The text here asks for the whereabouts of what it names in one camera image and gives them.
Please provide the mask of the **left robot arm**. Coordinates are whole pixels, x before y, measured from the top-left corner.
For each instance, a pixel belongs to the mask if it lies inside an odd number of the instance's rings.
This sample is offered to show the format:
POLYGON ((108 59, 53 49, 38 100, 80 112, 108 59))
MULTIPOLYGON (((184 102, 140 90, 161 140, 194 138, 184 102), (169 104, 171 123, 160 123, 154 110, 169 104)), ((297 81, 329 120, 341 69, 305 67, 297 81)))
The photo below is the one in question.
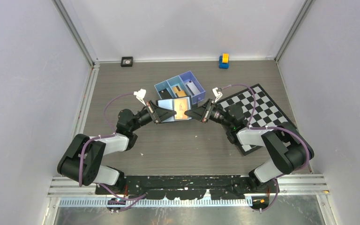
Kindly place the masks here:
POLYGON ((103 157, 132 149, 138 138, 135 133, 137 129, 150 122, 159 124, 175 115, 175 110, 159 107, 152 101, 148 101, 137 113, 123 109, 118 114, 113 134, 94 137, 77 134, 60 159, 57 172, 78 182, 80 186, 102 183, 112 193, 120 194, 125 188, 125 182, 121 178, 124 173, 114 167, 102 165, 103 157))

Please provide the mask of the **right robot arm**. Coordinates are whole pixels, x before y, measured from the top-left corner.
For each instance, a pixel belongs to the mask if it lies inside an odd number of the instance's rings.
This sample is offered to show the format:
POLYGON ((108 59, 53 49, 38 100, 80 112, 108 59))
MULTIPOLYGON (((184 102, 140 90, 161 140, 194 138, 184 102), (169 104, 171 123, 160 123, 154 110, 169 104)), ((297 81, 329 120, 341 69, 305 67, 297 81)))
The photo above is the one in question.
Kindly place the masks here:
POLYGON ((270 159, 250 171, 246 179, 254 192, 262 192, 269 181, 301 169, 314 156, 312 149, 291 123, 284 122, 277 127, 252 127, 239 105, 223 109, 210 99, 184 114, 203 123, 211 120, 221 124, 229 142, 239 150, 245 150, 248 146, 267 149, 270 159))

